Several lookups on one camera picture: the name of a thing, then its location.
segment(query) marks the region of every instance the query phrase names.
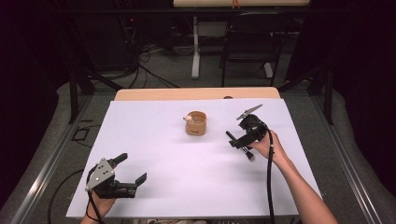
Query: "desk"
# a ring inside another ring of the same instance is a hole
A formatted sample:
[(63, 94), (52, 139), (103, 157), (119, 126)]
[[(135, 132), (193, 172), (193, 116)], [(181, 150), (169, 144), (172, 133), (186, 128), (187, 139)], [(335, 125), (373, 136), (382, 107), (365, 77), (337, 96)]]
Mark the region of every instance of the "desk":
[[(306, 7), (310, 0), (239, 0), (243, 7)], [(231, 7), (232, 0), (175, 0), (174, 7)], [(198, 19), (193, 17), (194, 56), (192, 61), (191, 78), (199, 78), (200, 54), (198, 46)]]
[[(234, 99), (223, 100), (224, 96)], [(282, 143), (284, 148), (319, 193), (289, 111), (275, 88), (121, 90), (115, 99), (106, 113), (67, 217), (84, 216), (88, 170), (101, 158), (111, 159), (123, 152), (129, 158), (117, 167), (116, 179), (131, 183), (147, 172), (148, 180), (139, 187), (134, 199), (118, 199), (107, 217), (269, 216), (267, 160), (252, 150), (256, 160), (250, 162), (229, 145), (225, 134), (225, 131), (235, 137), (244, 134), (236, 117), (258, 103), (264, 106), (255, 115), (269, 119), (266, 121), (269, 127), (276, 129), (281, 139), (288, 139)], [(187, 135), (182, 117), (187, 115), (185, 112), (197, 109), (206, 112), (206, 133)], [(289, 188), (277, 167), (273, 166), (272, 174), (275, 214), (297, 216)]]

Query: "desk leg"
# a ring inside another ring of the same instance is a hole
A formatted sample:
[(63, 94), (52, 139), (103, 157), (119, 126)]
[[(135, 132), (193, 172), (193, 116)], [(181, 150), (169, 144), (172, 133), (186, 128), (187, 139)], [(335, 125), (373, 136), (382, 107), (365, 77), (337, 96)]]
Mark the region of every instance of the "desk leg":
[(194, 17), (194, 57), (192, 61), (192, 73), (191, 73), (191, 78), (192, 79), (198, 79), (199, 78), (199, 46), (198, 46), (198, 20), (197, 17)]

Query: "chair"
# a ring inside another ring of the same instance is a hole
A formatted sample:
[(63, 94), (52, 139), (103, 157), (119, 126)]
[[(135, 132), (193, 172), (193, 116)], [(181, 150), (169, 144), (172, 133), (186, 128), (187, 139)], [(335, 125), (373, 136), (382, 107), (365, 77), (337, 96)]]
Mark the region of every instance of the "chair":
[(226, 62), (261, 63), (261, 68), (274, 63), (273, 86), (283, 39), (292, 25), (292, 18), (285, 13), (243, 12), (232, 16), (226, 26), (220, 60), (221, 87), (226, 78)]

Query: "white paper sheet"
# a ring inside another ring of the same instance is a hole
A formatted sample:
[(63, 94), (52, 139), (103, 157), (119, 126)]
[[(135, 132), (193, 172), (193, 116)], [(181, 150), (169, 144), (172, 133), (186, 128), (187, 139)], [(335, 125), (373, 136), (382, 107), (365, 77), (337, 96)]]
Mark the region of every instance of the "white paper sheet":
[[(245, 132), (236, 120), (246, 109), (263, 104), (253, 114), (275, 130), (289, 157), (305, 180), (318, 186), (281, 99), (112, 102), (92, 148), (85, 172), (67, 217), (83, 217), (88, 196), (88, 171), (101, 158), (121, 153), (129, 158), (116, 168), (116, 179), (134, 183), (143, 173), (147, 181), (134, 199), (117, 199), (107, 217), (198, 218), (269, 216), (266, 191), (267, 159), (255, 149), (251, 162), (230, 146), (226, 131), (236, 138)], [(206, 113), (203, 136), (185, 133), (185, 117)], [(273, 164), (272, 192), (275, 214), (297, 215), (283, 176)]]

